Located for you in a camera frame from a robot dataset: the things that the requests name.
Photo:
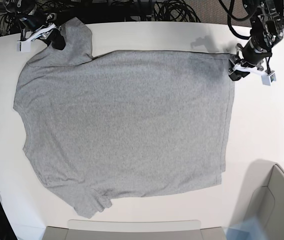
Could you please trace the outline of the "grey T-shirt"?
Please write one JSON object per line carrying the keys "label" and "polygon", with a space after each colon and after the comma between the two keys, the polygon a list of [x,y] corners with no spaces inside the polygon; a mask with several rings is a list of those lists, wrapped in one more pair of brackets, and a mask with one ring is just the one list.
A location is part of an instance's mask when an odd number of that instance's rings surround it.
{"label": "grey T-shirt", "polygon": [[22,69],[13,109],[42,185],[91,218],[112,200],[220,185],[235,85],[228,54],[113,51],[93,57],[73,18]]}

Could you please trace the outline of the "grey box at right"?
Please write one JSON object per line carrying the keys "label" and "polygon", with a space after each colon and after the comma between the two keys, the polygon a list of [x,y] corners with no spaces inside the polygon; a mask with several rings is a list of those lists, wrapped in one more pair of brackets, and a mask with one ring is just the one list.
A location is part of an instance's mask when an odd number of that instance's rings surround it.
{"label": "grey box at right", "polygon": [[284,170],[274,165],[254,213],[259,230],[254,240],[284,240]]}

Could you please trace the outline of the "grey box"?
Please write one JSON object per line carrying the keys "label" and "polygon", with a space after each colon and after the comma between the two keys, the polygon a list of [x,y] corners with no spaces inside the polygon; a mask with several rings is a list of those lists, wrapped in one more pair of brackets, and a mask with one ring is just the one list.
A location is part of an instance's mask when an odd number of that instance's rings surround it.
{"label": "grey box", "polygon": [[274,165],[254,213],[259,230],[254,240],[284,240],[284,170]]}
{"label": "grey box", "polygon": [[66,228],[47,226],[44,240],[225,240],[222,227],[203,228],[199,220],[111,222],[69,220]]}

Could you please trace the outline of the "blue translucent object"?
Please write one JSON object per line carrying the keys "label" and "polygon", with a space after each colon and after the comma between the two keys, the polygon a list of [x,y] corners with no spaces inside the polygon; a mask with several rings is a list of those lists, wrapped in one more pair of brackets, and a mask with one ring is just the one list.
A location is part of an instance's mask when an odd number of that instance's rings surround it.
{"label": "blue translucent object", "polygon": [[256,217],[246,219],[225,229],[227,240],[267,240],[268,237]]}

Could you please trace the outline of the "grey box at bottom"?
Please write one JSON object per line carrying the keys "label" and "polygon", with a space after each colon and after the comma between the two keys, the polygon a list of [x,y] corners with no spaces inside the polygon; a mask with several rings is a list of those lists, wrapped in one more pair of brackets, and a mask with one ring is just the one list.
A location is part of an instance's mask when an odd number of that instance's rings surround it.
{"label": "grey box at bottom", "polygon": [[47,226],[44,240],[225,240],[222,227],[203,228],[199,220],[111,222],[69,220],[66,228]]}

